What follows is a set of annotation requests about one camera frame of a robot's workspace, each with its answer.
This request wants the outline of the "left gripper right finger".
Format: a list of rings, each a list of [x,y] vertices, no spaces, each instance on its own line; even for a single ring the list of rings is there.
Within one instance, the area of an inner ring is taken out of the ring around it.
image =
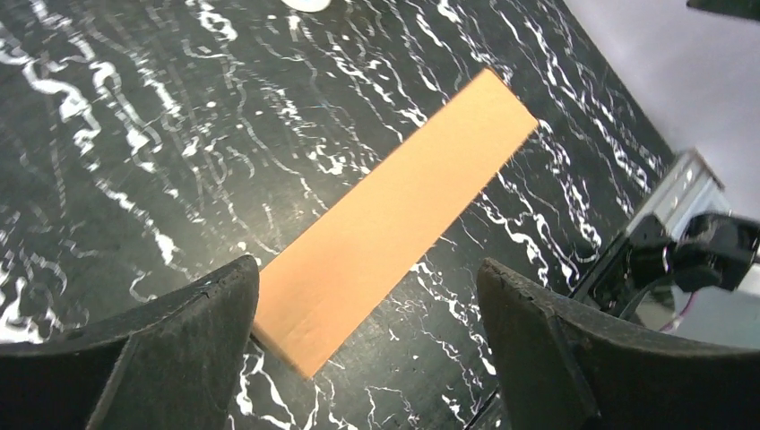
[[[493,260],[477,292],[514,429],[756,429],[759,354],[604,314]]]

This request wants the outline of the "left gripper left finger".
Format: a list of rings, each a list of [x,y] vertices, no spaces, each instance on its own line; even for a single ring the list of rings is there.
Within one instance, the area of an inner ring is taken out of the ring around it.
[[[223,428],[258,293],[244,255],[47,342],[4,344],[2,428]]]

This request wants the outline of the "brown cardboard box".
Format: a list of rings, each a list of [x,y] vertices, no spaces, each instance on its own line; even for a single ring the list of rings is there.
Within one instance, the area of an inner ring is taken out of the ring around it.
[[[269,262],[253,333],[311,378],[537,127],[489,68]]]

